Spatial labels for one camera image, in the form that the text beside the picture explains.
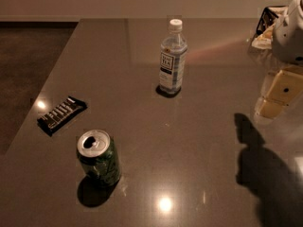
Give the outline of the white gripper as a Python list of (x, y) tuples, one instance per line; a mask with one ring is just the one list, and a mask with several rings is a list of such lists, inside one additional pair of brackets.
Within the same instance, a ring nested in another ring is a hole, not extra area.
[[(303, 64), (303, 0), (293, 0), (276, 20), (272, 51), (280, 61)], [(287, 66), (269, 72), (260, 90), (257, 115), (276, 118), (302, 92), (303, 67)]]

